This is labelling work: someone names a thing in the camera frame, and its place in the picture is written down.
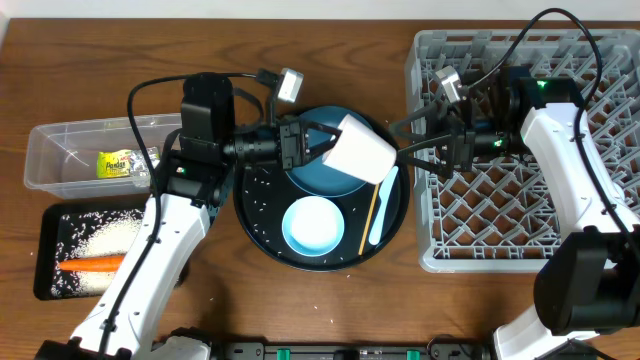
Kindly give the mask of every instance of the wooden chopstick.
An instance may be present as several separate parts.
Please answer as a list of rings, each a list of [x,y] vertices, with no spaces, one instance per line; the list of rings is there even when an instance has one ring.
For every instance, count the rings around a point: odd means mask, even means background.
[[[364,232],[362,233],[362,242],[360,243],[360,250],[358,251],[358,255],[362,255],[362,250],[364,250],[364,242],[367,240],[367,234],[369,233],[369,224],[371,223],[371,215],[373,215],[373,208],[376,205],[376,199],[378,198],[379,189],[380,189],[380,184],[377,184],[376,188],[373,189],[373,198],[371,199],[371,206],[369,207],[369,215],[367,216],[367,223],[364,225]]]

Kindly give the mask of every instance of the blue bowl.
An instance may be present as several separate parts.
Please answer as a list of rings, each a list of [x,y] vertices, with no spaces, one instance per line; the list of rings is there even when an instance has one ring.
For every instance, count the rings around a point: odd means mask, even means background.
[[[284,241],[300,255],[325,255],[338,246],[343,235],[342,212],[323,197],[307,196],[296,200],[282,219]]]
[[[300,120],[315,121],[317,123],[337,128],[345,116],[351,115],[369,129],[371,125],[358,113],[339,106],[322,106],[311,109],[300,115]],[[309,146],[329,140],[331,135],[309,130]],[[287,172],[289,179],[302,190],[311,195],[336,197],[348,195],[360,189],[365,182],[353,176],[334,170],[322,163],[322,157],[309,164],[294,168]]]

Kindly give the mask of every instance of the wooden surface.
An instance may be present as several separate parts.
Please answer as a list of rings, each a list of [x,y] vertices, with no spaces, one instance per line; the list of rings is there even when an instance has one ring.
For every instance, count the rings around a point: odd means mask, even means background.
[[[34,126],[126,116],[129,90],[151,78],[284,66],[305,74],[300,106],[339,104],[380,122],[398,120],[405,115],[403,66],[416,32],[522,26],[471,21],[12,20],[0,54],[0,358],[32,358],[43,340],[66,341],[96,302],[41,302],[33,296],[40,219],[60,201],[23,185],[25,150]],[[246,83],[245,89],[262,91]],[[180,100],[179,84],[161,85],[145,90],[135,110],[175,112]],[[247,119],[254,115],[239,111]],[[414,214],[411,203],[395,239],[365,264],[309,273],[258,250],[228,204],[194,252],[191,274],[173,293],[159,333],[198,326],[225,339],[424,344],[443,333],[485,336],[531,305],[533,275],[422,270]],[[594,343],[614,357],[631,359],[640,354],[639,336],[639,330],[627,329]]]

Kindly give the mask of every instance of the plastic bin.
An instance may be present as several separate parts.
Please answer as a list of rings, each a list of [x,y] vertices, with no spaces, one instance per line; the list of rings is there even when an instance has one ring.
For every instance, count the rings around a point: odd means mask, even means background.
[[[435,30],[416,34],[405,65],[407,111],[446,110],[436,71],[452,65],[464,74],[488,71],[520,30]],[[640,32],[592,30],[604,62],[594,84],[595,58],[580,30],[530,30],[508,64],[527,66],[535,77],[574,79],[585,96],[589,128],[613,181],[640,214]],[[473,94],[479,111],[485,93]],[[412,123],[424,134],[425,119]],[[416,157],[438,162],[434,148]],[[560,246],[556,213],[535,159],[476,159],[470,173],[442,179],[417,169],[414,185],[420,265],[430,272],[538,272]]]
[[[162,149],[182,127],[180,114],[136,116],[147,147]],[[99,152],[139,149],[128,118],[36,126],[29,135],[24,184],[63,199],[129,195],[149,191],[149,177],[98,179]]]

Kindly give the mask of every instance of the light blue knife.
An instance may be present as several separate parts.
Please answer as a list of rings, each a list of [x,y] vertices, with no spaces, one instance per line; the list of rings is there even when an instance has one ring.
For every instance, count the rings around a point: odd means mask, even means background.
[[[396,180],[396,175],[398,175],[398,167],[394,166],[380,185],[380,191],[378,192],[378,196],[380,196],[380,207],[378,208],[376,219],[373,221],[373,226],[371,226],[371,231],[369,232],[369,244],[371,245],[378,245],[380,242],[384,214],[387,212],[387,202],[389,202],[389,195],[391,195],[391,188]]]

